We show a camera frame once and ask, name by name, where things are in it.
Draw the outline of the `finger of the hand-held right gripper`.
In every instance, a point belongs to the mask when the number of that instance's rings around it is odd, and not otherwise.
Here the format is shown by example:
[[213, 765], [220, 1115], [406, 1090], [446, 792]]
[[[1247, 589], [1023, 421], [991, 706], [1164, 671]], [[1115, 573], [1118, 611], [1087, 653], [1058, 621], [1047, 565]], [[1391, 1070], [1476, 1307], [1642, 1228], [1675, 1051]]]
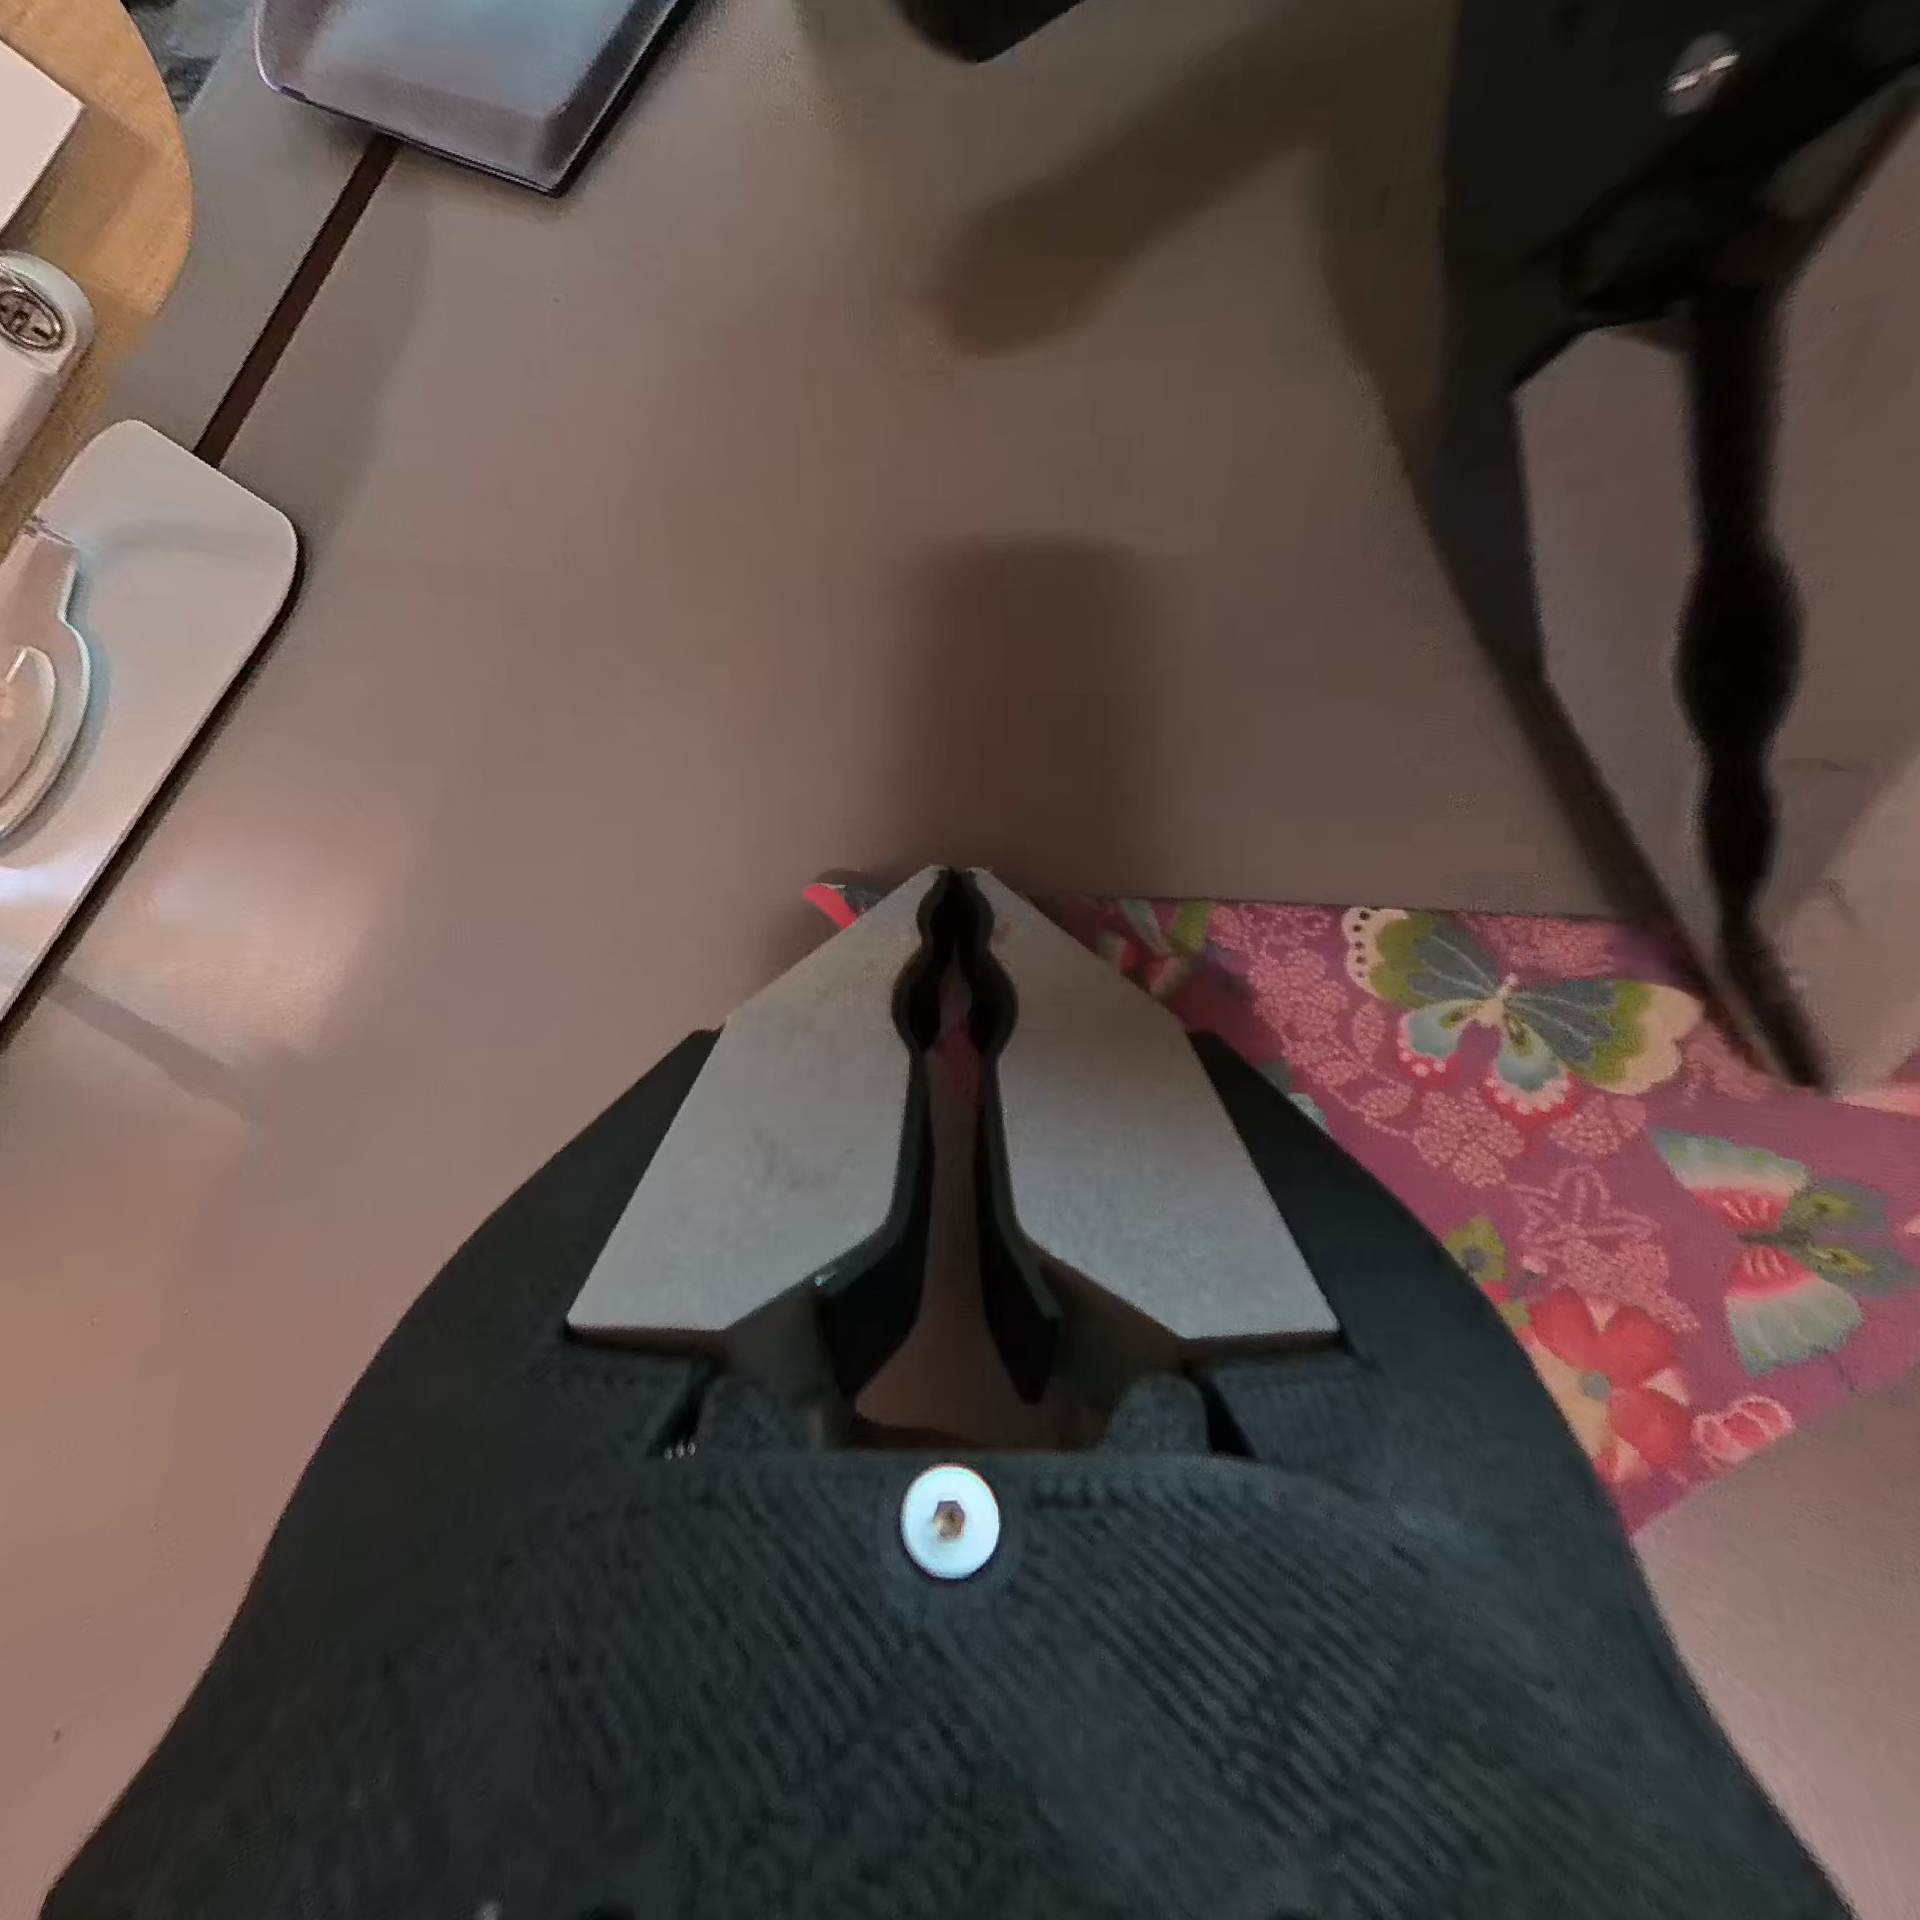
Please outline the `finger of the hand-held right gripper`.
[[1781, 291], [1714, 284], [1451, 370], [1437, 530], [1609, 885], [1793, 1084], [1826, 1048], [1765, 926], [1807, 615], [1779, 531]]
[[1917, 1053], [1917, 759], [1856, 815], [1793, 918], [1793, 976], [1833, 1091]]

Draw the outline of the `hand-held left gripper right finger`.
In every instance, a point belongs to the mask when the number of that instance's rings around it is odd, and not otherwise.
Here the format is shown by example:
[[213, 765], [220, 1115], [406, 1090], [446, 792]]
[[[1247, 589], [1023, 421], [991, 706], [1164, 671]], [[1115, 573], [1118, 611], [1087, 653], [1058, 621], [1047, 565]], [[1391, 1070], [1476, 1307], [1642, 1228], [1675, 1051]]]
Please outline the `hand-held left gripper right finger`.
[[1027, 1405], [1338, 1319], [1185, 1024], [987, 870], [954, 870], [977, 1053], [982, 1309]]

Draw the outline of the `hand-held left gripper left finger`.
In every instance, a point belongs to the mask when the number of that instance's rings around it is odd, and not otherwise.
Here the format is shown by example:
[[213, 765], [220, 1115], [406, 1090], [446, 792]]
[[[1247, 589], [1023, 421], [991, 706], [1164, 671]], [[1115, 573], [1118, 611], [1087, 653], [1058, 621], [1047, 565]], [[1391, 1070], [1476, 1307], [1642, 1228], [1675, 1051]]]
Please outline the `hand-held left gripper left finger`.
[[912, 1332], [946, 971], [926, 869], [709, 1035], [565, 1329], [852, 1405]]

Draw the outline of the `purple floral patterned cloth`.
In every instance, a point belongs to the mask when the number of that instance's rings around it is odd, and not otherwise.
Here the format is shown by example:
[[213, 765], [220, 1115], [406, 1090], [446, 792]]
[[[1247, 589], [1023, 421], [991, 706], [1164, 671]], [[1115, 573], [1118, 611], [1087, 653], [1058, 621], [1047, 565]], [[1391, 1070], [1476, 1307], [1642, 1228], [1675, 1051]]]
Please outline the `purple floral patterned cloth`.
[[1917, 1371], [1917, 1063], [1826, 1097], [1616, 920], [1054, 895], [1502, 1309], [1628, 1531]]

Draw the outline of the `black rounded object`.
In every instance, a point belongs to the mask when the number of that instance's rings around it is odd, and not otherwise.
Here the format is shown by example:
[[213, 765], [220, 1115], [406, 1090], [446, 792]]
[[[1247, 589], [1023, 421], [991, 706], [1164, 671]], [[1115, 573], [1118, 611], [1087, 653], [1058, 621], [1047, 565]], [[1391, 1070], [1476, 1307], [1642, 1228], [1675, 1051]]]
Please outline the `black rounded object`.
[[1012, 53], [1076, 8], [1080, 8], [1076, 0], [896, 4], [903, 21], [926, 46], [970, 65], [989, 65]]

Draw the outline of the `clear stand hinge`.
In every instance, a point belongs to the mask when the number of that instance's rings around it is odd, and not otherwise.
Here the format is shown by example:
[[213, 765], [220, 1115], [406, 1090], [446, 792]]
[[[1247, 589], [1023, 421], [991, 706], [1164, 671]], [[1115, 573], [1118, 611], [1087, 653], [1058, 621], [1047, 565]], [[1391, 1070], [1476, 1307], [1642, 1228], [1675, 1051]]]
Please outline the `clear stand hinge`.
[[4, 558], [4, 839], [48, 801], [85, 734], [97, 660], [76, 589], [73, 543], [28, 520]]

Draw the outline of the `white book stand ledge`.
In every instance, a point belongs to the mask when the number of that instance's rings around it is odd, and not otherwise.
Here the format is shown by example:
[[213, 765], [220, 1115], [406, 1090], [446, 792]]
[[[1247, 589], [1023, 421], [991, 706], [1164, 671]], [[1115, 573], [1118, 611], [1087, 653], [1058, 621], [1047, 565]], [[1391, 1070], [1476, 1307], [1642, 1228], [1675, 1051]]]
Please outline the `white book stand ledge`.
[[31, 251], [4, 251], [4, 481], [24, 466], [97, 335], [85, 289]]

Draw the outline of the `wooden book stand board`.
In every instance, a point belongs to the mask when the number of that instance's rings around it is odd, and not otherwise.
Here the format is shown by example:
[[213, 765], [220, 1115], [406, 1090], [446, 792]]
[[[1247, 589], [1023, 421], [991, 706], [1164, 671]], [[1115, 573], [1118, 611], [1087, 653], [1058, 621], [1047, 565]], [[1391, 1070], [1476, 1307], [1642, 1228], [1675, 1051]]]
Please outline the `wooden book stand board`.
[[4, 543], [108, 421], [112, 375], [151, 330], [186, 267], [195, 182], [179, 113], [123, 4], [7, 4], [4, 42], [81, 100], [10, 249], [73, 277], [97, 317], [35, 446], [4, 480]]

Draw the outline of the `white printed instruction sheet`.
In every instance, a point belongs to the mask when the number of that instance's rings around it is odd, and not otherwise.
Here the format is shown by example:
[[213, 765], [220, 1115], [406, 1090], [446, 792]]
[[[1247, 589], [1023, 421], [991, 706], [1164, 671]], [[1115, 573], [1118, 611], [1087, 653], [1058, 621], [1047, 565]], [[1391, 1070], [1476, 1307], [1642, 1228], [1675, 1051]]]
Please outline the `white printed instruction sheet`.
[[0, 65], [0, 223], [11, 228], [59, 159], [63, 145], [81, 120], [85, 105], [7, 42], [0, 46]]

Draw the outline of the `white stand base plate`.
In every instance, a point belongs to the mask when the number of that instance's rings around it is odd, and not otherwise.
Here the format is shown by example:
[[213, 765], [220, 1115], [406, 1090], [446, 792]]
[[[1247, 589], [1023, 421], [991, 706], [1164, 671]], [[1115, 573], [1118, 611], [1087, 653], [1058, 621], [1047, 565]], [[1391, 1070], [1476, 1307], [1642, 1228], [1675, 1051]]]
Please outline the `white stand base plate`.
[[304, 564], [277, 508], [137, 421], [99, 432], [35, 519], [80, 551], [70, 618], [97, 678], [59, 785], [4, 839], [7, 1018], [276, 636]]

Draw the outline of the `silver monitor base plate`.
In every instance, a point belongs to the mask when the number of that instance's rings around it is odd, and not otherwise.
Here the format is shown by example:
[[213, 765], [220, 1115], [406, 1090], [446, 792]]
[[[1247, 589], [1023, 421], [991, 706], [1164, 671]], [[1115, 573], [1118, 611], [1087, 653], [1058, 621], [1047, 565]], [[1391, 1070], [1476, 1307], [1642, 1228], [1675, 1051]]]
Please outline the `silver monitor base plate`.
[[280, 96], [558, 197], [695, 4], [260, 4]]

